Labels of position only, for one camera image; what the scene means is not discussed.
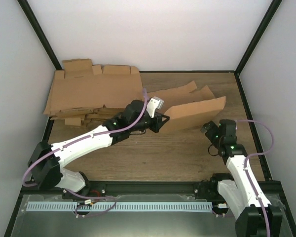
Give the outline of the brown cardboard box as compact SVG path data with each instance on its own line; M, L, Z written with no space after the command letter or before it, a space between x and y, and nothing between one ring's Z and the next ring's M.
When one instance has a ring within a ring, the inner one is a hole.
M148 93L164 101L160 113L169 116L159 133L170 133L203 126L211 121L226 104L226 97L216 98L206 85L197 89L195 81L184 86Z

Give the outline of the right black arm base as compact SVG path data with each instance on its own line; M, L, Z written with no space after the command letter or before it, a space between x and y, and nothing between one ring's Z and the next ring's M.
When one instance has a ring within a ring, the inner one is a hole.
M234 180L230 173L214 173L209 180L202 180L196 183L194 196L196 199L205 199L207 201L223 201L223 197L218 192L218 182L222 180Z

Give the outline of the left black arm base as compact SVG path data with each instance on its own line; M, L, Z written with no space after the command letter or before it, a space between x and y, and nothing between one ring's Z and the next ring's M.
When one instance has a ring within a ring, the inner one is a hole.
M85 182L85 186L78 192L74 192L70 189L63 189L63 193L65 195L71 195L77 199L94 199L94 200L105 200L106 197L102 196L99 192L93 193L91 192L92 185L90 181Z

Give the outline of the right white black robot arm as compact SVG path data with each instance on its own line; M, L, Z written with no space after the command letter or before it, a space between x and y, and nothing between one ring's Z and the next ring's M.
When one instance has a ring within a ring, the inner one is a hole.
M278 237L283 219L279 207L273 206L259 186L245 147L237 142L237 122L222 119L204 124L201 131L218 150L218 155L231 173L209 186L213 198L224 198L235 217L238 237Z

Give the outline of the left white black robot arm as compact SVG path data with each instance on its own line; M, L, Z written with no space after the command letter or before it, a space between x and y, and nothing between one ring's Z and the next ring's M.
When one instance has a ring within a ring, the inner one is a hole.
M152 97L148 101L134 100L123 112L104 121L95 129L73 139L49 144L39 142L28 162L33 185L40 190L69 189L79 198L90 196L91 187L82 172L73 172L66 166L95 150L110 147L129 138L132 132L151 130L158 133L169 121L159 113L163 100Z

